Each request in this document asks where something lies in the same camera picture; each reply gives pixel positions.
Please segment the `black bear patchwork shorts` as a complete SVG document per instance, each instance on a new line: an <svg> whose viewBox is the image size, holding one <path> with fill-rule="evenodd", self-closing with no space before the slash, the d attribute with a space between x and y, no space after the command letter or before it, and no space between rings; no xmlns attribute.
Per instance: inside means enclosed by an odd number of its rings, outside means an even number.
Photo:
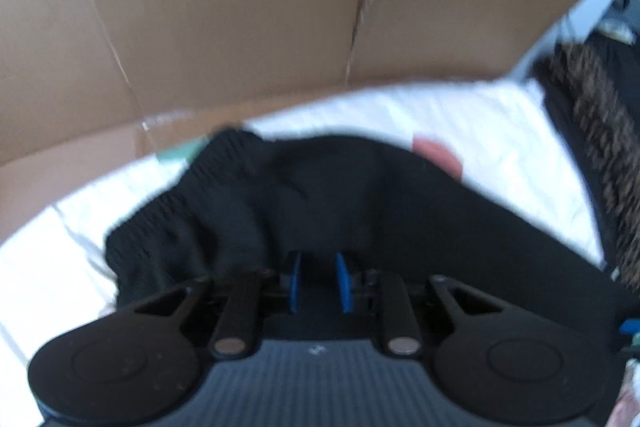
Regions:
<svg viewBox="0 0 640 427"><path fill-rule="evenodd" d="M515 213L408 150L350 135L215 135L108 233L126 307L200 277L279 271L296 251L423 283L446 275L617 347L639 300Z"/></svg>

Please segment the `cream bear print bedsheet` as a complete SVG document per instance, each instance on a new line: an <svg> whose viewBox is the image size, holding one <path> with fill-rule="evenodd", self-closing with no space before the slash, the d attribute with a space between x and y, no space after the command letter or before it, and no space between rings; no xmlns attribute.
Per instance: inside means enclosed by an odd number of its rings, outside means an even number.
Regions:
<svg viewBox="0 0 640 427"><path fill-rule="evenodd" d="M251 119L266 138L347 133L409 147L421 138L461 161L466 184L551 233L594 265L604 235L587 184L535 81L413 83L334 96ZM110 311L107 231L168 187L205 143L175 144L65 191L1 244L1 421L37 426L29 359L47 340Z"/></svg>

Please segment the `brown cardboard sheet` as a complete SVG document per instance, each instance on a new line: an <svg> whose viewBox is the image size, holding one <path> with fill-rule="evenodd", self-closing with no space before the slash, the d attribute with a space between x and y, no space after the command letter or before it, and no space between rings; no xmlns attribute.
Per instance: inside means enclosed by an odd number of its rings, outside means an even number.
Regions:
<svg viewBox="0 0 640 427"><path fill-rule="evenodd" d="M580 0L1 0L1 234L216 124L500 77Z"/></svg>

